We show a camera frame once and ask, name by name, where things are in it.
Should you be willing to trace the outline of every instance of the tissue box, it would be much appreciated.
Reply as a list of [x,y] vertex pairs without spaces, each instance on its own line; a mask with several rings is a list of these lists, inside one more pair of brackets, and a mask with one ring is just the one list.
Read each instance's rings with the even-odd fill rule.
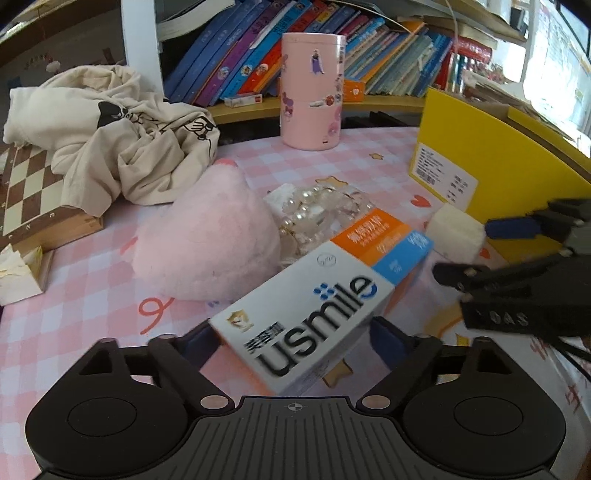
[[41,247],[24,256],[7,245],[0,252],[0,305],[28,299],[45,291],[53,251]]
[[274,394],[301,395],[396,304],[431,245],[374,209],[209,322]]

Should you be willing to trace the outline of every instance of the heart pattern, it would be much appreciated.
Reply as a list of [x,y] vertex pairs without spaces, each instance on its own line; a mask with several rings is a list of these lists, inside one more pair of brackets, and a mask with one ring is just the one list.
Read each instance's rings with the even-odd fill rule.
[[415,207],[419,208],[428,208],[431,206],[429,200],[420,195],[415,195],[414,198],[410,201],[410,203],[412,203]]

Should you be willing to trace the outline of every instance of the pink plush toy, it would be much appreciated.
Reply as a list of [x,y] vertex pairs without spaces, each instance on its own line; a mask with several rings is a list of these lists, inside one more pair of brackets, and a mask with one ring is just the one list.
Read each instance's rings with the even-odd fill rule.
[[137,278],[180,300],[237,300],[280,269],[271,211],[231,160],[209,167],[122,252]]

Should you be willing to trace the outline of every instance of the white label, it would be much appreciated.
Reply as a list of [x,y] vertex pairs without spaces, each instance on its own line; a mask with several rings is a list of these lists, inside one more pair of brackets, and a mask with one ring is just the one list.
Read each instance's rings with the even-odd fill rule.
[[418,145],[413,173],[462,211],[468,208],[478,187],[478,180],[467,171],[422,143]]

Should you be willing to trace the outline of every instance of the chess board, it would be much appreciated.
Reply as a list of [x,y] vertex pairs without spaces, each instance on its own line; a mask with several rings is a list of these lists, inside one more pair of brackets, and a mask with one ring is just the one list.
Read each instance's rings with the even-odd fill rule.
[[63,176],[51,171],[51,155],[32,145],[0,143],[5,160],[0,184],[0,248],[48,251],[103,228],[80,209],[61,204]]

